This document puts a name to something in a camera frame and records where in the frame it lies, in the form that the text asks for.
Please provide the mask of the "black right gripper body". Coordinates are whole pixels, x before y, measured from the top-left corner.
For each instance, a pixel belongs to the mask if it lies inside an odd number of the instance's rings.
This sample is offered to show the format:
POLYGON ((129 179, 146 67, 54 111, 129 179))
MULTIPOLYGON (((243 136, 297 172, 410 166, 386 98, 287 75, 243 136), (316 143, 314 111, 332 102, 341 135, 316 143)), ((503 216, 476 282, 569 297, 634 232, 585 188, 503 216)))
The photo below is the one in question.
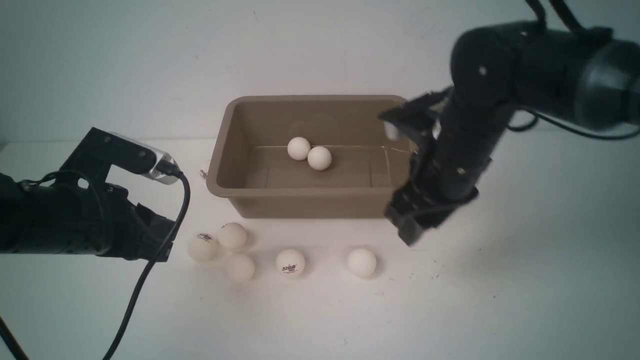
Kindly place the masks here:
POLYGON ((475 105, 453 89, 432 135, 412 141, 409 178, 394 193, 424 194, 424 208, 468 203, 514 113, 508 102, 475 105))

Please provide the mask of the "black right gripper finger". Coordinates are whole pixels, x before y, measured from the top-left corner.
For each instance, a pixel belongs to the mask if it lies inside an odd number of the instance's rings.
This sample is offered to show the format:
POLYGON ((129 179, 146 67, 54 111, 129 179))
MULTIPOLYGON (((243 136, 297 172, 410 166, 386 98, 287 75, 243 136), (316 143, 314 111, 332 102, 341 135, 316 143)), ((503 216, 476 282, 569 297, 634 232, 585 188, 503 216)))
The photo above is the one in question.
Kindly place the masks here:
POLYGON ((419 225, 413 219, 405 219, 397 226, 398 237, 407 244, 414 246, 421 239, 425 232, 437 229, 458 210, 458 207, 427 207, 417 214, 423 218, 423 225, 419 225))
POLYGON ((425 207, 426 197, 423 193, 392 193, 384 215, 394 226, 409 219, 422 226, 424 219, 418 213, 425 207))

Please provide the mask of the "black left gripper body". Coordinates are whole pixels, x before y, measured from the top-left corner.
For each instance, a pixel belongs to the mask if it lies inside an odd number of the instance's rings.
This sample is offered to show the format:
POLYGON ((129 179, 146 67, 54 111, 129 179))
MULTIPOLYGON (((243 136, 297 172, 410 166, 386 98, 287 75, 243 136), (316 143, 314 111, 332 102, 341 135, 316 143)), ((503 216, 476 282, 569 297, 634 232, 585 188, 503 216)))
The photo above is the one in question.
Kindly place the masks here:
POLYGON ((150 261, 175 221, 141 203, 130 202, 128 194, 125 187, 112 183, 103 185, 103 199, 110 211, 113 235, 110 249, 99 257, 150 261))

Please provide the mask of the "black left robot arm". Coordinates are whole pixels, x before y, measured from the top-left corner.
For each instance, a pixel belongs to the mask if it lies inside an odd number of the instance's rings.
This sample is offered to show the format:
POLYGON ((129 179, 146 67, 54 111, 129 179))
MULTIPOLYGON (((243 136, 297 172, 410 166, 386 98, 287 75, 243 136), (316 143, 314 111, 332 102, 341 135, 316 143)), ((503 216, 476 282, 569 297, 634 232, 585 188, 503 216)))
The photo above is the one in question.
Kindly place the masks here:
POLYGON ((112 183, 78 186, 71 174, 50 186, 1 175, 0 250, 5 255, 93 255, 128 261, 169 259, 172 219, 112 183))

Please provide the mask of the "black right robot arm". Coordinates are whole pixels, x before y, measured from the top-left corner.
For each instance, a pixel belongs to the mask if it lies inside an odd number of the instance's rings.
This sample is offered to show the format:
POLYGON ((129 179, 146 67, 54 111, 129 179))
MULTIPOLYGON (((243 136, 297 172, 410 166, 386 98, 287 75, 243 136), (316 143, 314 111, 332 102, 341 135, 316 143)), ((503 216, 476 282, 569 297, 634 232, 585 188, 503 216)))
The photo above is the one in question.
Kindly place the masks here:
POLYGON ((604 27, 553 30, 511 22, 464 32, 452 85, 379 114, 416 145, 384 216, 407 246, 478 196, 477 184, 517 111, 568 132, 639 125, 639 46, 604 27))

